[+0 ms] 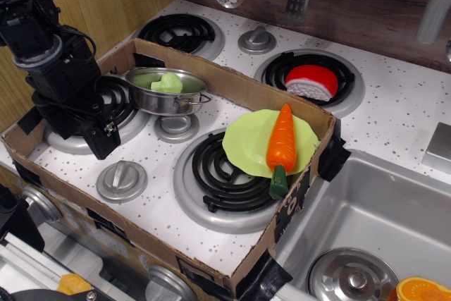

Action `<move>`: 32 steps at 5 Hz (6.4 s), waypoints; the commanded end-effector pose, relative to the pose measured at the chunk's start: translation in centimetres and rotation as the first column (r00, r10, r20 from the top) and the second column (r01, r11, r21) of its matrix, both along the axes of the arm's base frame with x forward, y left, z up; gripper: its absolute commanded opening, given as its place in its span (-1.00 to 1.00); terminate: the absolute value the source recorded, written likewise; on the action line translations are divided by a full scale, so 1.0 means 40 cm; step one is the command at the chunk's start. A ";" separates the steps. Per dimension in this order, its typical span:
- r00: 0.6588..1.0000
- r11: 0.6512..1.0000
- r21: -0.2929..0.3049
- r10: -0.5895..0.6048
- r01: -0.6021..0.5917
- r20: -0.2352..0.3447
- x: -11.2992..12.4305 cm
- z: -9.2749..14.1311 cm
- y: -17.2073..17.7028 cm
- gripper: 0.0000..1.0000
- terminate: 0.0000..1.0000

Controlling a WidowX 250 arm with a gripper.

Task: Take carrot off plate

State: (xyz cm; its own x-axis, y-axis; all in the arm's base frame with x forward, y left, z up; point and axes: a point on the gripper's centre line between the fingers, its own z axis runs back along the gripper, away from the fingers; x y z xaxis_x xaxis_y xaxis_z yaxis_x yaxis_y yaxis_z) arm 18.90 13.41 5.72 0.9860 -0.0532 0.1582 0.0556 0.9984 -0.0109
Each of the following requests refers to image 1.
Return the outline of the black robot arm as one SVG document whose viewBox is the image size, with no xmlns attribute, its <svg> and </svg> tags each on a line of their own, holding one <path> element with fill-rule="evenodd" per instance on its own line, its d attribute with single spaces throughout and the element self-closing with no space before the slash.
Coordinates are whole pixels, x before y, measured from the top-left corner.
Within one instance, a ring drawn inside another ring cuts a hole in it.
<svg viewBox="0 0 451 301">
<path fill-rule="evenodd" d="M 117 122 L 97 92 L 96 45 L 58 21 L 54 0 L 1 0 L 1 45 L 34 89 L 18 125 L 29 134 L 42 120 L 64 140 L 80 135 L 98 159 L 120 145 Z"/>
</svg>

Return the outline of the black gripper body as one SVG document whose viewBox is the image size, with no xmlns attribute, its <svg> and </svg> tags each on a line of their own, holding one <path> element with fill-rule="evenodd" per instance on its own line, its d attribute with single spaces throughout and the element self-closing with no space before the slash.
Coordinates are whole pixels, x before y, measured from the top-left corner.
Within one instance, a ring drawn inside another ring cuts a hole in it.
<svg viewBox="0 0 451 301">
<path fill-rule="evenodd" d="M 111 114 L 97 93 L 101 72 L 84 37 L 54 37 L 55 47 L 29 62 L 28 83 L 37 94 L 33 102 L 63 138 L 81 134 L 81 122 Z"/>
</svg>

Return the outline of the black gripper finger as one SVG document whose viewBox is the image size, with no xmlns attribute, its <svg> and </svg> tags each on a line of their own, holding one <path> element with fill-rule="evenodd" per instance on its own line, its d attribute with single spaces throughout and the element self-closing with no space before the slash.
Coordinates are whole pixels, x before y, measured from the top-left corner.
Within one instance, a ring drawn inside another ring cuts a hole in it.
<svg viewBox="0 0 451 301">
<path fill-rule="evenodd" d="M 121 144 L 118 127 L 111 114 L 97 114 L 81 122 L 81 135 L 93 155 L 104 160 Z"/>
</svg>

